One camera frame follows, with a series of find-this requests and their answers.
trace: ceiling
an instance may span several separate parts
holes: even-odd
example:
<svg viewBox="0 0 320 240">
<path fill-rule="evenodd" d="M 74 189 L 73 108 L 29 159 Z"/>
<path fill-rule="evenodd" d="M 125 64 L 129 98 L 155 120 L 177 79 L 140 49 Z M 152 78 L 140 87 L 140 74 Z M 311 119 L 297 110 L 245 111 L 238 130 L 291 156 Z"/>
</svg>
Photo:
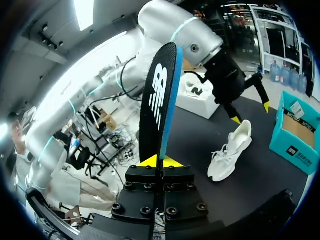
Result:
<svg viewBox="0 0 320 240">
<path fill-rule="evenodd" d="M 134 28 L 140 9 L 149 0 L 95 0 L 93 25 L 84 31 L 79 29 L 73 0 L 42 2 L 25 31 L 16 39 L 1 79 L 0 122 L 10 111 L 31 107 L 39 89 L 49 91 L 59 79 L 57 69 L 63 74 L 97 45 Z M 57 50 L 42 43 L 39 32 L 44 24 L 48 25 L 44 35 L 58 46 Z"/>
</svg>

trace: blue insole edge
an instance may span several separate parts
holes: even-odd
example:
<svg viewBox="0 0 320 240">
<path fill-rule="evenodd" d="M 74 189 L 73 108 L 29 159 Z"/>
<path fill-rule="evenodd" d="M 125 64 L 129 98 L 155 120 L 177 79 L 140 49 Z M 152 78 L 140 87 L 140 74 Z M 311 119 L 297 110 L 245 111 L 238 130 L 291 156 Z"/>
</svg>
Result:
<svg viewBox="0 0 320 240">
<path fill-rule="evenodd" d="M 171 93 L 169 98 L 168 110 L 167 110 L 167 114 L 164 122 L 160 154 L 158 156 L 159 160 L 165 159 L 166 152 L 167 152 L 172 120 L 173 120 L 175 109 L 176 109 L 176 101 L 178 96 L 183 61 L 184 61 L 184 51 L 181 47 L 176 46 L 175 68 L 173 73 L 173 81 L 172 81 Z"/>
</svg>

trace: new balance logo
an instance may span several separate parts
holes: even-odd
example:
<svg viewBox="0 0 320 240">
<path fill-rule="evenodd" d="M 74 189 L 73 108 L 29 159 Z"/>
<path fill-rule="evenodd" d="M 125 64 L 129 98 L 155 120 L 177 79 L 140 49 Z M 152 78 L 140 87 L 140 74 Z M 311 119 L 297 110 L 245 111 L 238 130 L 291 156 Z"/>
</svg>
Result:
<svg viewBox="0 0 320 240">
<path fill-rule="evenodd" d="M 165 92 L 167 86 L 167 68 L 162 68 L 162 65 L 159 63 L 154 72 L 152 87 L 155 93 L 150 95 L 149 106 L 154 114 L 156 123 L 158 124 L 158 130 L 160 129 L 161 122 L 161 113 L 160 108 L 164 105 Z"/>
</svg>

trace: paper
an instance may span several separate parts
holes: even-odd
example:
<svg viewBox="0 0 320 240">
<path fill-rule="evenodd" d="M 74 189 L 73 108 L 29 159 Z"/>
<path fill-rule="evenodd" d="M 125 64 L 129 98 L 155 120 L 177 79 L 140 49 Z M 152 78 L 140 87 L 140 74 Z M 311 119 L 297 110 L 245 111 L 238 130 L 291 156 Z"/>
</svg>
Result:
<svg viewBox="0 0 320 240">
<path fill-rule="evenodd" d="M 293 114 L 295 115 L 296 119 L 300 119 L 305 115 L 300 103 L 296 101 L 291 107 Z"/>
</svg>

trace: yellow clamp pad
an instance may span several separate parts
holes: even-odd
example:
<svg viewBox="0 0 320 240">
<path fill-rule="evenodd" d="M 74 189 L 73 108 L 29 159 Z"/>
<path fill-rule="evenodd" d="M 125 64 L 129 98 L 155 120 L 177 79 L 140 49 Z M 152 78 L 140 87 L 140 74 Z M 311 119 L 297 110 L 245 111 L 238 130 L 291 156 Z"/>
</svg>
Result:
<svg viewBox="0 0 320 240">
<path fill-rule="evenodd" d="M 264 109 L 265 109 L 267 114 L 269 113 L 269 105 L 270 105 L 270 101 L 267 101 L 266 103 L 263 104 Z"/>
<path fill-rule="evenodd" d="M 144 162 L 138 165 L 138 167 L 146 167 L 146 166 L 151 166 L 154 168 L 157 167 L 157 155 L 150 157 L 149 159 L 145 160 Z M 163 167 L 168 168 L 170 166 L 174 166 L 176 168 L 183 167 L 182 164 L 173 160 L 171 157 L 165 156 L 165 158 L 163 159 Z"/>
<path fill-rule="evenodd" d="M 231 120 L 235 121 L 237 124 L 241 124 L 241 122 L 237 116 L 231 118 Z"/>
</svg>

